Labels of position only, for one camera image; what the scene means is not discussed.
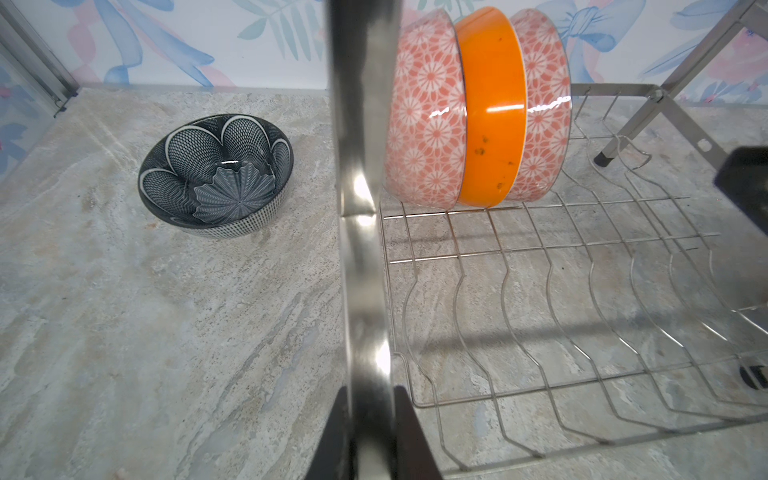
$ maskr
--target metal wire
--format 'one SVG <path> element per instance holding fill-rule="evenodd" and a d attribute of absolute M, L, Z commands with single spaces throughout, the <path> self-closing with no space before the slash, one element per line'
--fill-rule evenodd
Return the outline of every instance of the metal wire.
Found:
<path fill-rule="evenodd" d="M 405 378 L 407 382 L 407 388 L 411 394 L 413 405 L 417 408 L 417 412 L 428 412 L 430 409 L 434 411 L 434 426 L 436 430 L 436 437 L 439 442 L 440 451 L 445 453 L 446 462 L 441 465 L 444 469 L 444 475 L 446 478 L 463 476 L 478 472 L 494 472 L 504 470 L 507 468 L 514 468 L 520 465 L 528 465 L 532 462 L 543 462 L 553 458 L 560 458 L 570 455 L 583 455 L 594 451 L 595 449 L 607 449 L 616 446 L 632 445 L 640 442 L 649 442 L 658 439 L 668 439 L 680 435 L 690 435 L 698 432 L 711 431 L 714 429 L 722 429 L 733 425 L 743 425 L 755 422 L 768 421 L 768 412 L 766 412 L 767 405 L 760 402 L 747 402 L 743 399 L 726 398 L 721 392 L 721 388 L 718 385 L 722 384 L 723 379 L 716 376 L 713 372 L 713 367 L 728 367 L 731 376 L 738 377 L 738 372 L 734 371 L 732 366 L 736 363 L 738 366 L 745 367 L 746 374 L 752 378 L 755 384 L 759 384 L 754 377 L 753 372 L 746 368 L 748 367 L 747 357 L 756 357 L 766 355 L 768 353 L 768 342 L 765 342 L 766 348 L 759 349 L 743 349 L 740 348 L 729 336 L 725 335 L 720 330 L 719 326 L 715 326 L 711 321 L 707 321 L 697 314 L 695 305 L 692 304 L 690 298 L 687 298 L 685 292 L 680 288 L 679 281 L 675 276 L 675 259 L 681 258 L 684 260 L 685 265 L 688 266 L 686 271 L 691 271 L 699 281 L 703 282 L 712 296 L 717 300 L 721 308 L 721 316 L 726 318 L 729 325 L 733 325 L 736 328 L 749 328 L 756 330 L 759 333 L 759 337 L 768 336 L 766 331 L 758 323 L 754 322 L 747 316 L 748 313 L 755 310 L 761 310 L 768 308 L 768 304 L 765 302 L 758 305 L 745 306 L 743 308 L 732 307 L 725 296 L 720 292 L 717 285 L 717 276 L 714 274 L 713 268 L 713 256 L 714 248 L 708 243 L 708 239 L 719 235 L 718 233 L 703 232 L 699 230 L 695 223 L 691 220 L 690 215 L 682 207 L 680 200 L 686 200 L 689 197 L 674 196 L 664 188 L 659 182 L 652 179 L 645 171 L 652 169 L 654 163 L 652 161 L 652 155 L 646 153 L 640 149 L 631 139 L 623 138 L 626 140 L 629 147 L 634 149 L 644 159 L 637 166 L 629 165 L 629 161 L 626 158 L 626 154 L 619 154 L 617 165 L 621 165 L 624 168 L 623 175 L 626 180 L 626 186 L 613 180 L 609 177 L 605 170 L 598 169 L 592 163 L 591 156 L 599 151 L 601 146 L 595 145 L 594 140 L 600 139 L 612 139 L 616 142 L 620 140 L 619 136 L 612 130 L 607 123 L 607 118 L 611 113 L 614 105 L 616 104 L 619 95 L 617 94 L 610 106 L 602 115 L 602 118 L 598 119 L 599 125 L 605 129 L 608 134 L 588 134 L 581 126 L 580 115 L 584 105 L 587 103 L 590 95 L 587 92 L 583 96 L 578 110 L 574 114 L 573 126 L 575 130 L 578 130 L 579 134 L 571 132 L 569 140 L 569 148 L 572 148 L 577 142 L 582 142 L 584 145 L 584 154 L 575 157 L 569 156 L 566 161 L 561 179 L 555 184 L 553 194 L 548 196 L 548 203 L 537 202 L 533 204 L 522 203 L 514 205 L 503 205 L 500 207 L 488 208 L 488 209 L 466 209 L 466 210 L 452 210 L 448 212 L 435 212 L 428 209 L 416 211 L 406 211 L 406 206 L 399 205 L 401 213 L 393 213 L 388 211 L 384 214 L 381 211 L 382 222 L 382 241 L 385 246 L 384 262 L 386 270 L 386 287 L 389 294 L 389 309 L 390 320 L 392 322 L 392 348 L 393 356 L 399 359 L 404 368 Z M 599 194 L 596 190 L 588 187 L 584 181 L 578 178 L 577 174 L 574 174 L 573 168 L 578 167 L 578 162 L 587 162 L 591 165 L 590 182 L 597 181 L 604 186 L 611 188 L 617 188 L 623 193 L 626 198 L 605 198 L 603 194 Z M 644 187 L 654 187 L 662 192 L 660 196 L 646 196 L 641 194 Z M 589 195 L 592 201 L 566 201 L 568 194 L 566 192 L 572 192 L 573 188 L 583 191 Z M 685 226 L 692 232 L 687 234 L 675 234 L 670 227 L 669 220 L 665 219 L 665 216 L 655 207 L 659 202 L 666 201 L 674 206 L 674 213 L 678 214 L 684 219 Z M 619 228 L 618 219 L 611 214 L 609 206 L 634 206 L 636 210 L 639 210 L 635 220 L 641 220 L 643 225 L 648 225 L 654 232 L 652 235 L 647 236 L 635 236 L 631 237 L 622 233 Z M 613 232 L 614 239 L 602 238 L 599 240 L 587 239 L 588 226 L 582 223 L 582 220 L 578 219 L 578 216 L 574 214 L 574 209 L 580 207 L 594 207 L 600 214 L 607 219 L 607 225 L 610 226 L 610 230 Z M 536 219 L 536 216 L 532 214 L 533 211 L 548 211 L 556 209 L 563 211 L 568 222 L 574 228 L 578 241 L 571 242 L 551 242 L 547 241 L 544 235 L 544 224 L 540 220 Z M 498 229 L 498 220 L 504 215 L 512 215 L 516 212 L 525 214 L 525 218 L 530 223 L 534 237 L 536 239 L 536 245 L 522 246 L 522 247 L 507 247 L 505 248 L 501 235 Z M 487 220 L 487 224 L 491 227 L 492 236 L 489 237 L 490 241 L 495 245 L 490 248 L 482 249 L 465 249 L 462 251 L 459 235 L 456 233 L 455 221 L 460 217 L 470 216 L 473 218 L 482 218 Z M 429 218 L 443 219 L 447 223 L 447 231 L 449 239 L 453 246 L 451 253 L 440 254 L 422 254 L 417 255 L 414 247 L 414 238 L 412 236 L 411 222 L 416 220 L 428 220 Z M 392 240 L 388 241 L 387 230 L 388 225 L 394 225 L 393 222 L 401 222 L 405 229 L 405 242 L 407 243 L 408 256 L 403 258 L 391 258 L 392 254 L 388 250 L 393 246 Z M 684 240 L 697 240 L 702 243 L 704 250 L 707 253 L 707 267 L 701 268 L 690 255 L 688 250 L 684 248 L 682 242 Z M 637 283 L 637 276 L 644 272 L 643 268 L 639 266 L 639 247 L 643 245 L 661 245 L 666 252 L 666 275 L 669 283 L 669 293 L 671 298 L 677 300 L 682 307 L 683 320 L 676 320 L 674 322 L 676 329 L 685 330 L 690 328 L 687 320 L 694 321 L 698 325 L 704 328 L 705 332 L 710 334 L 710 337 L 715 342 L 724 344 L 729 355 L 719 356 L 717 358 L 709 359 L 697 359 L 687 345 L 681 335 L 672 332 L 669 326 L 662 325 L 656 316 L 651 313 L 651 308 L 648 306 L 647 295 L 644 296 L 641 292 L 641 288 Z M 651 341 L 651 332 L 659 332 L 662 335 L 661 338 L 667 339 L 671 342 L 674 349 L 680 352 L 685 358 L 685 362 L 669 362 L 664 365 L 650 366 L 650 359 L 653 358 L 655 363 L 659 363 L 660 359 L 651 356 L 652 353 L 644 352 L 637 340 L 633 341 L 626 334 L 620 333 L 619 329 L 615 326 L 619 319 L 611 318 L 610 313 L 601 304 L 600 297 L 605 294 L 601 292 L 596 285 L 594 279 L 594 271 L 600 266 L 614 267 L 614 263 L 609 263 L 603 257 L 600 257 L 595 253 L 595 249 L 599 247 L 611 247 L 616 246 L 620 250 L 626 253 L 628 268 L 628 285 L 630 287 L 631 296 L 629 297 L 633 308 L 640 313 L 639 319 L 646 327 L 639 326 L 635 329 L 632 336 L 637 337 L 637 334 L 641 334 L 647 341 Z M 564 315 L 562 312 L 556 311 L 554 306 L 554 298 L 561 295 L 552 285 L 553 276 L 555 270 L 555 261 L 553 253 L 558 250 L 564 252 L 582 252 L 586 254 L 589 264 L 588 275 L 586 279 L 586 290 L 589 292 L 589 303 L 594 311 L 596 319 L 599 320 L 597 325 L 605 329 L 606 333 L 610 333 L 609 337 L 611 342 L 615 342 L 615 345 L 621 349 L 627 350 L 631 356 L 637 360 L 639 369 L 625 369 L 623 372 L 604 372 L 602 370 L 609 369 L 609 365 L 605 365 L 602 360 L 599 359 L 600 352 L 596 349 L 590 349 L 583 344 L 579 339 L 576 339 L 574 335 L 569 333 L 569 329 L 563 325 L 562 320 Z M 510 280 L 515 278 L 517 272 L 510 264 L 510 256 L 520 253 L 540 253 L 546 260 L 546 267 L 548 269 L 546 275 L 546 283 L 544 286 L 544 294 L 547 303 L 545 315 L 554 324 L 554 332 L 557 336 L 557 343 L 561 345 L 563 349 L 569 349 L 576 353 L 576 357 L 580 357 L 586 361 L 589 365 L 588 372 L 591 374 L 587 378 L 567 379 L 565 381 L 552 382 L 553 374 L 558 376 L 561 372 L 553 370 L 548 367 L 541 356 L 541 354 L 534 353 L 531 349 L 531 341 L 526 340 L 519 336 L 515 332 L 515 325 L 519 324 L 520 319 L 514 318 L 510 314 L 508 307 L 514 304 L 515 298 L 508 295 L 510 289 Z M 511 382 L 516 384 L 516 388 L 512 389 L 499 389 L 495 383 L 495 375 L 498 375 L 497 368 L 500 365 L 499 362 L 512 362 L 511 359 L 499 360 L 498 357 L 482 358 L 478 355 L 479 349 L 482 345 L 472 343 L 468 340 L 467 335 L 462 330 L 462 313 L 458 307 L 458 299 L 462 295 L 462 291 L 468 288 L 468 273 L 466 270 L 465 262 L 473 257 L 488 257 L 497 256 L 502 260 L 502 272 L 504 278 L 501 281 L 501 285 L 498 287 L 500 295 L 500 304 L 498 310 L 500 311 L 501 318 L 504 321 L 506 333 L 508 333 L 511 344 L 514 348 L 519 349 L 524 358 L 530 362 L 530 366 L 534 366 L 535 372 L 538 373 L 538 377 L 541 382 L 538 385 L 523 386 L 521 379 L 511 379 Z M 483 383 L 487 384 L 487 392 L 477 392 L 469 395 L 452 395 L 447 396 L 442 393 L 441 385 L 445 384 L 446 379 L 444 376 L 433 371 L 433 366 L 429 366 L 423 362 L 423 352 L 416 351 L 413 344 L 412 332 L 414 332 L 421 317 L 415 315 L 412 310 L 415 307 L 409 309 L 409 304 L 413 301 L 413 293 L 418 285 L 426 286 L 423 276 L 420 276 L 419 265 L 431 265 L 435 262 L 455 262 L 458 266 L 458 279 L 455 287 L 452 291 L 452 305 L 451 313 L 448 318 L 440 319 L 439 321 L 445 321 L 445 326 L 450 326 L 452 335 L 455 338 L 455 342 L 451 339 L 452 343 L 456 346 L 457 350 L 454 354 L 460 356 L 466 360 L 465 364 L 471 369 L 471 371 L 478 373 L 478 377 L 482 378 Z M 392 269 L 396 267 L 402 268 L 406 264 L 410 265 L 411 280 L 403 280 L 395 277 Z M 395 299 L 395 291 L 397 285 L 403 283 L 405 288 L 405 296 L 402 299 L 402 307 L 400 307 L 399 315 L 396 315 L 396 309 L 398 303 Z M 411 368 L 416 367 L 417 374 L 414 375 Z M 668 388 L 664 388 L 660 384 L 658 376 L 664 376 L 669 386 L 670 375 L 683 375 L 686 372 L 693 372 L 695 375 L 693 378 L 698 379 L 696 381 L 695 392 L 692 392 L 690 396 L 696 397 L 700 400 L 701 404 L 696 405 L 681 405 L 674 402 L 674 398 L 670 400 L 668 396 Z M 416 392 L 421 391 L 420 386 L 423 386 L 420 379 L 426 380 L 427 391 L 431 392 L 431 399 L 429 401 L 422 401 L 417 398 Z M 648 379 L 649 385 L 646 387 L 647 391 L 652 394 L 651 398 L 657 399 L 657 401 L 664 407 L 663 412 L 676 415 L 675 420 L 660 421 L 659 418 L 653 418 L 649 412 L 645 412 L 639 409 L 633 415 L 627 415 L 620 411 L 617 405 L 617 395 L 622 398 L 631 396 L 632 392 L 627 389 L 622 389 L 619 382 L 628 382 L 633 379 L 645 378 Z M 742 385 L 740 379 L 737 379 L 739 385 Z M 575 389 L 585 388 L 589 386 L 597 386 L 600 389 L 601 395 L 599 399 L 603 399 L 608 406 L 608 415 L 613 419 L 610 422 L 614 431 L 610 432 L 610 435 L 605 435 L 603 432 L 588 431 L 581 425 L 575 425 L 570 419 L 573 418 L 573 412 L 570 415 L 569 410 L 572 410 L 572 405 L 569 402 L 563 403 L 559 399 L 560 393 L 555 395 L 556 392 L 575 392 Z M 513 399 L 521 396 L 531 396 L 544 393 L 546 395 L 546 404 L 551 409 L 551 413 L 554 416 L 554 420 L 557 423 L 557 428 L 560 429 L 564 437 L 575 446 L 567 446 L 565 448 L 558 447 L 558 440 L 552 438 L 540 438 L 536 439 L 535 446 L 531 444 L 530 439 L 526 440 L 521 437 L 520 430 L 517 425 L 511 426 L 508 418 L 505 419 L 506 410 L 502 408 L 502 400 Z M 471 458 L 463 458 L 461 452 L 457 452 L 454 448 L 450 448 L 446 443 L 446 438 L 454 438 L 456 436 L 467 435 L 467 439 L 472 438 L 471 432 L 447 432 L 445 424 L 445 415 L 442 412 L 443 409 L 450 406 L 477 406 L 483 402 L 490 401 L 493 405 L 493 418 L 495 424 L 498 426 L 498 434 L 506 444 L 515 447 L 510 452 L 508 458 L 495 459 L 492 461 L 472 461 Z M 626 433 L 623 428 L 619 428 L 620 424 L 625 424 L 627 427 L 631 427 L 632 430 Z M 518 456 L 518 453 L 525 453 L 524 456 Z"/>

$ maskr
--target wire dish rack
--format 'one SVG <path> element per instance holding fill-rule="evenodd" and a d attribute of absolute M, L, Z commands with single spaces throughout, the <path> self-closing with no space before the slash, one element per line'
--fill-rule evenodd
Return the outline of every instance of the wire dish rack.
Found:
<path fill-rule="evenodd" d="M 752 227 L 737 211 L 718 223 L 710 206 L 735 209 L 711 170 L 697 186 L 617 135 L 611 88 L 574 86 L 568 156 L 538 202 L 382 199 L 392 378 L 446 478 L 768 420 L 766 391 L 742 379 L 758 386 L 749 367 L 768 363 L 766 299 L 747 291 L 756 267 L 733 264 L 755 252 L 700 225 Z M 628 147 L 596 167 L 607 141 Z"/>

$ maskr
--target blue leaf pattern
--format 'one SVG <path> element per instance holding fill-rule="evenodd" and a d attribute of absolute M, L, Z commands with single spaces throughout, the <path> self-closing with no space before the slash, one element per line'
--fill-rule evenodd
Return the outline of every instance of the blue leaf pattern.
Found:
<path fill-rule="evenodd" d="M 313 6 L 313 4 L 320 1 L 321 0 L 286 0 L 284 4 L 281 5 L 274 0 L 232 0 L 232 2 L 239 7 L 260 17 L 254 23 L 242 30 L 238 37 L 246 40 L 259 38 L 262 32 L 258 35 L 253 35 L 253 31 L 256 29 L 254 25 L 261 26 L 263 25 L 261 21 L 265 20 L 265 27 L 269 25 L 270 30 L 272 30 L 275 42 L 277 43 L 277 47 L 283 58 L 286 57 L 287 44 L 288 49 L 291 54 L 293 54 L 295 60 L 299 60 L 299 47 L 301 47 L 301 52 L 304 53 L 303 57 L 306 60 L 311 61 L 313 59 L 313 45 L 316 57 L 321 59 L 323 58 L 325 44 L 320 37 L 322 29 L 317 19 L 315 7 Z M 259 2 L 263 7 L 256 5 L 255 2 Z M 303 12 L 300 8 L 300 4 L 302 3 L 304 4 Z"/>
<path fill-rule="evenodd" d="M 290 27 L 290 23 L 288 23 L 288 18 L 286 18 L 282 12 L 280 12 L 280 26 L 283 27 L 283 36 L 286 39 L 288 48 L 290 48 L 291 53 L 293 53 L 293 57 L 298 60 L 299 51 L 296 50 L 296 40 L 293 38 L 293 29 Z"/>
<path fill-rule="evenodd" d="M 172 12 L 174 9 L 174 0 L 139 0 L 139 2 L 163 12 Z"/>
<path fill-rule="evenodd" d="M 204 87 L 213 87 L 203 73 L 197 69 L 214 62 L 210 55 L 196 50 L 167 31 L 158 27 L 146 15 L 141 13 L 130 0 L 118 0 L 131 20 L 147 34 L 147 37 L 159 47 L 168 58 L 184 73 Z"/>
<path fill-rule="evenodd" d="M 680 30 L 711 28 L 730 10 L 734 3 L 736 3 L 736 0 L 697 0 L 683 8 L 681 12 L 676 12 L 672 15 L 670 23 Z M 696 45 L 701 42 L 705 35 L 706 33 L 672 49 L 672 51 L 648 65 L 638 77 L 642 79 L 676 68 L 683 63 L 687 54 L 696 48 Z"/>
<path fill-rule="evenodd" d="M 312 52 L 310 51 L 310 38 L 306 34 L 306 28 L 304 28 L 304 20 L 301 18 L 299 9 L 296 5 L 290 6 L 290 16 L 293 20 L 293 27 L 296 29 L 296 36 L 299 37 L 299 45 L 304 52 L 304 56 L 307 60 L 312 60 Z"/>
<path fill-rule="evenodd" d="M 62 7 L 77 7 L 83 0 L 51 0 Z M 208 78 L 199 67 L 210 65 L 214 58 L 202 51 L 187 45 L 183 41 L 165 31 L 158 24 L 136 8 L 132 0 L 93 0 L 101 20 L 107 27 L 115 46 L 120 52 L 122 65 L 110 68 L 104 76 L 104 83 L 130 84 L 129 69 L 141 65 L 143 50 L 138 36 L 131 23 L 115 8 L 113 2 L 120 5 L 123 12 L 133 25 L 142 32 L 165 54 L 180 70 L 189 75 L 199 84 L 212 87 Z M 136 0 L 162 12 L 172 12 L 174 0 Z"/>
<path fill-rule="evenodd" d="M 51 1 L 60 7 L 72 8 L 72 7 L 79 6 L 84 0 L 51 0 Z"/>
<path fill-rule="evenodd" d="M 568 61 L 571 80 L 579 83 L 594 81 L 584 61 L 582 42 L 599 52 L 613 50 L 634 25 L 643 8 L 645 0 L 614 0 L 603 8 L 587 7 L 581 10 L 576 8 L 573 0 L 551 0 L 536 7 L 552 20 L 563 43 L 567 44 L 569 38 L 575 39 L 576 45 Z"/>
<path fill-rule="evenodd" d="M 94 5 L 104 26 L 107 27 L 114 44 L 118 47 L 123 64 L 111 68 L 104 77 L 104 83 L 127 84 L 128 69 L 141 65 L 143 60 L 141 44 L 128 21 L 109 0 L 94 0 Z"/>

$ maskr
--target stain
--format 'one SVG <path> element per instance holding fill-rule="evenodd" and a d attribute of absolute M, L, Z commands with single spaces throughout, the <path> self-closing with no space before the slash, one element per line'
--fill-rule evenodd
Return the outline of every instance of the stain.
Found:
<path fill-rule="evenodd" d="M 93 190 L 89 190 L 80 199 L 80 208 L 83 211 L 83 213 L 87 213 L 87 212 L 93 211 L 94 207 L 96 207 L 96 199 L 94 198 L 94 192 Z"/>
<path fill-rule="evenodd" d="M 20 432 L 24 429 L 24 427 L 26 427 L 31 414 L 37 408 L 39 401 L 40 392 L 32 394 L 32 397 L 30 397 L 30 399 L 27 401 L 27 404 L 24 405 L 24 409 L 21 410 L 20 413 L 13 418 L 11 425 L 9 425 L 8 429 L 5 431 L 5 435 L 3 435 L 2 440 L 0 440 L 0 449 L 4 449 L 13 439 L 14 434 Z"/>
<path fill-rule="evenodd" d="M 3 360 L 5 356 L 11 352 L 11 347 L 16 342 L 16 339 L 22 334 L 22 327 L 27 320 L 29 320 L 28 314 L 22 313 L 17 315 L 16 318 L 2 330 L 2 333 L 0 333 L 0 360 Z"/>

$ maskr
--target wall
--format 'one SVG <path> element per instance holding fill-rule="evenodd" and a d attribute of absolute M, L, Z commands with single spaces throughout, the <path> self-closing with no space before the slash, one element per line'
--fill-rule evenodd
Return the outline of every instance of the wall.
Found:
<path fill-rule="evenodd" d="M 45 99 L 0 55 L 0 182 L 53 123 Z"/>
<path fill-rule="evenodd" d="M 319 0 L 14 0 L 84 85 L 326 87 Z M 735 0 L 405 0 L 456 20 L 535 7 L 567 42 L 574 81 L 660 83 Z M 744 31 L 681 95 L 768 104 L 768 43 Z"/>

